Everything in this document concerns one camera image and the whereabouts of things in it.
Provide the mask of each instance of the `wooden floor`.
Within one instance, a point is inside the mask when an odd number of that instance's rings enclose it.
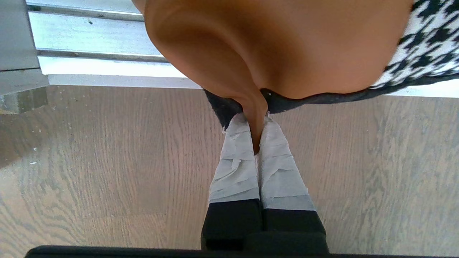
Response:
[[[224,135],[200,90],[51,87],[0,115],[0,257],[38,245],[200,248]],[[274,116],[336,253],[459,256],[459,99]]]

